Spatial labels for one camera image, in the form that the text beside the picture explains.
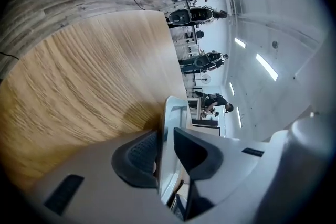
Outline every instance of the fluorescent light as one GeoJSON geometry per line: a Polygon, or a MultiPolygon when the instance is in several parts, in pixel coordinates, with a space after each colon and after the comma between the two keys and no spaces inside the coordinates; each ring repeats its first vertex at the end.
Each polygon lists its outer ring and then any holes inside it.
{"type": "Polygon", "coordinates": [[[238,115],[238,121],[239,121],[239,128],[242,128],[241,126],[241,120],[240,120],[240,114],[239,114],[239,108],[237,108],[237,115],[238,115]]]}
{"type": "Polygon", "coordinates": [[[235,38],[235,42],[241,45],[244,49],[246,48],[246,44],[242,41],[240,41],[238,38],[235,38]]]}
{"type": "Polygon", "coordinates": [[[269,65],[268,62],[264,60],[263,57],[261,57],[259,54],[257,54],[257,60],[262,64],[263,67],[267,70],[267,72],[271,75],[271,77],[274,79],[274,81],[277,80],[278,74],[274,71],[274,69],[269,65]]]}
{"type": "Polygon", "coordinates": [[[232,92],[233,96],[235,96],[235,91],[233,90],[233,87],[232,87],[231,81],[229,82],[229,84],[230,84],[231,92],[232,92]]]}

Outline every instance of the white wall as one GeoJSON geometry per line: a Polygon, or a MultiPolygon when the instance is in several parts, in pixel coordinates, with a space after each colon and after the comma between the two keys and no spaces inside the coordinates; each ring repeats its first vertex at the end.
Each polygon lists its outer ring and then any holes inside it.
{"type": "Polygon", "coordinates": [[[330,113],[336,111],[336,37],[330,31],[320,49],[296,73],[298,82],[304,87],[314,111],[330,113]]]}
{"type": "Polygon", "coordinates": [[[206,134],[209,134],[209,135],[218,136],[218,129],[217,128],[206,128],[206,127],[194,126],[193,130],[198,131],[198,132],[202,132],[202,133],[206,133],[206,134]]]}
{"type": "Polygon", "coordinates": [[[228,113],[226,133],[227,137],[262,141],[311,105],[308,82],[302,84],[296,73],[320,49],[331,28],[331,19],[323,0],[235,0],[235,3],[239,18],[233,32],[247,48],[231,44],[223,93],[239,107],[243,127],[238,126],[236,111],[228,113]],[[272,47],[274,40],[279,42],[277,50],[272,47]],[[257,53],[278,73],[277,81],[255,59],[257,53]],[[229,81],[234,86],[234,97],[229,81]]]}
{"type": "MultiPolygon", "coordinates": [[[[197,5],[215,8],[217,10],[225,10],[225,0],[197,0],[197,5]]],[[[227,53],[227,41],[228,41],[228,21],[227,19],[220,19],[212,22],[211,24],[200,25],[199,30],[204,32],[204,37],[199,39],[200,48],[206,52],[216,50],[222,53],[227,53]]],[[[221,85],[223,82],[224,68],[223,67],[207,72],[211,76],[210,85],[221,85]]]]}

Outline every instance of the desk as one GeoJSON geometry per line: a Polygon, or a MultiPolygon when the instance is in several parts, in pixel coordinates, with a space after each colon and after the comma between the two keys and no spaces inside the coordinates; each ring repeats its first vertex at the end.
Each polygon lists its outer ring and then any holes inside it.
{"type": "Polygon", "coordinates": [[[200,98],[188,98],[188,101],[196,101],[197,107],[196,107],[196,120],[201,119],[201,99],[200,98]]]}
{"type": "Polygon", "coordinates": [[[83,146],[160,128],[170,95],[186,100],[163,13],[79,21],[32,48],[1,83],[1,162],[27,190],[83,146]]]}
{"type": "Polygon", "coordinates": [[[191,31],[193,33],[193,37],[177,40],[175,42],[175,44],[178,45],[178,46],[188,45],[189,48],[197,47],[198,50],[199,50],[199,44],[198,44],[198,40],[197,40],[197,36],[196,36],[195,26],[194,25],[193,26],[188,26],[188,28],[189,27],[191,27],[191,31]]]}

